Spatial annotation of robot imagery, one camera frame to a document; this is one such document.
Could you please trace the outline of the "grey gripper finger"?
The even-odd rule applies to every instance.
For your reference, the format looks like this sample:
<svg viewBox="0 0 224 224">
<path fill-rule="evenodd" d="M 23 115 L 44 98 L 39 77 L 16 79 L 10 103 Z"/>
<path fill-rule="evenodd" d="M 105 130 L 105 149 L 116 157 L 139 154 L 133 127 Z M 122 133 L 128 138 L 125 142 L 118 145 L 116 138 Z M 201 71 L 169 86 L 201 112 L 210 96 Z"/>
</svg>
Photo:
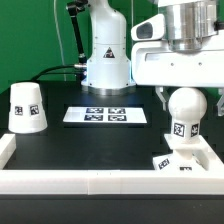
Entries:
<svg viewBox="0 0 224 224">
<path fill-rule="evenodd" d="M 220 98 L 216 104 L 217 114 L 218 116 L 224 116 L 224 88 L 219 88 L 218 94 L 220 95 Z"/>
<path fill-rule="evenodd" d="M 164 86 L 156 86 L 155 92 L 162 103 L 163 110 L 166 111 L 168 108 L 168 101 L 170 98 L 168 94 L 168 88 Z"/>
</svg>

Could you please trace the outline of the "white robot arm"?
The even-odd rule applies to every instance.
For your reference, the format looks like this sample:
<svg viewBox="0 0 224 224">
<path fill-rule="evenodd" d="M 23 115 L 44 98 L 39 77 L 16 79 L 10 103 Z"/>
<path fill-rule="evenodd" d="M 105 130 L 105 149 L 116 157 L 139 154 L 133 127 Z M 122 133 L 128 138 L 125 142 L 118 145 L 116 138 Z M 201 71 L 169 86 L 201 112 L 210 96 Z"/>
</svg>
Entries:
<svg viewBox="0 0 224 224">
<path fill-rule="evenodd" d="M 86 87 L 109 94 L 135 82 L 159 90 L 169 86 L 219 90 L 224 115 L 224 21 L 218 0 L 149 0 L 158 13 L 135 25 L 131 57 L 125 52 L 125 21 L 108 0 L 89 0 L 93 28 Z"/>
</svg>

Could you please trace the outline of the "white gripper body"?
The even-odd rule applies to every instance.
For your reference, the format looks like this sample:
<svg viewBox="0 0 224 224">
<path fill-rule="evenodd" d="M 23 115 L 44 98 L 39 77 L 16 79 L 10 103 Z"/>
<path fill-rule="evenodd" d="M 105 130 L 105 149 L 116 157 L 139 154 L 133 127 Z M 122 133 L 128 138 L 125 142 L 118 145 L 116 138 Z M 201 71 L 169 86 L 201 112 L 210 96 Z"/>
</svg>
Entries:
<svg viewBox="0 0 224 224">
<path fill-rule="evenodd" d="M 132 76 L 138 85 L 224 87 L 224 29 L 206 37 L 196 52 L 169 49 L 165 18 L 157 14 L 131 29 Z"/>
</svg>

